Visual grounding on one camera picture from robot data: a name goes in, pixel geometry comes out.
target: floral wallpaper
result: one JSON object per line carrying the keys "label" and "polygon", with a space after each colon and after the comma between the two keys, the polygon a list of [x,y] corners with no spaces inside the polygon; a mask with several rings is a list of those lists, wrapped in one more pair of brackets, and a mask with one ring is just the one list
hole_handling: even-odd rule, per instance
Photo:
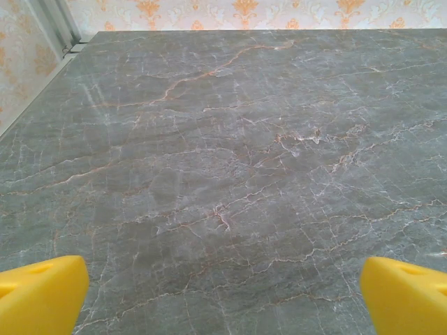
{"label": "floral wallpaper", "polygon": [[0,0],[0,130],[57,65],[25,0]]}
{"label": "floral wallpaper", "polygon": [[66,0],[84,36],[177,29],[374,29],[447,25],[446,0]]}

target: wallpaper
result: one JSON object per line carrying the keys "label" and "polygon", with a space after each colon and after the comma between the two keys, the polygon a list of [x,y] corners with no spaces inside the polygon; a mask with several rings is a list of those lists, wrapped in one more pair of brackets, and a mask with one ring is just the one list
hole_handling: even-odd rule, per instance
{"label": "wallpaper", "polygon": [[435,28],[446,0],[66,0],[84,36],[113,30]]}
{"label": "wallpaper", "polygon": [[0,0],[0,129],[18,116],[38,83],[57,65],[56,55],[25,0]]}

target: yellow plastic part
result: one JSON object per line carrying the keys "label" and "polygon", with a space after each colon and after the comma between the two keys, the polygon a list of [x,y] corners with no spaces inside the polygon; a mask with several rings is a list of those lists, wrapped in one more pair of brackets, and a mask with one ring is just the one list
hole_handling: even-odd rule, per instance
{"label": "yellow plastic part", "polygon": [[71,334],[88,287],[80,256],[1,272],[0,334]]}
{"label": "yellow plastic part", "polygon": [[378,335],[447,334],[447,274],[372,257],[360,288]]}

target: marble floor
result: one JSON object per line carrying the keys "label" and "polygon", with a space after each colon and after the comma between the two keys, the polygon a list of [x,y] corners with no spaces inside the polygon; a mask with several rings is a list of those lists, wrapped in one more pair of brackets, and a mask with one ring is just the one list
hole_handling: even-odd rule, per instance
{"label": "marble floor", "polygon": [[0,142],[1,269],[80,254],[74,334],[374,334],[447,271],[447,33],[99,33]]}

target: yellow object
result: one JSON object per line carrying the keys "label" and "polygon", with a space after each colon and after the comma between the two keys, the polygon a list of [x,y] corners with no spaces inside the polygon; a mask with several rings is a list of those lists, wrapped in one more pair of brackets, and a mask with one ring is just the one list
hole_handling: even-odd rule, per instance
{"label": "yellow object", "polygon": [[87,268],[80,256],[1,272],[0,334],[71,334],[88,287]]}
{"label": "yellow object", "polygon": [[378,335],[447,334],[447,274],[372,257],[360,288]]}

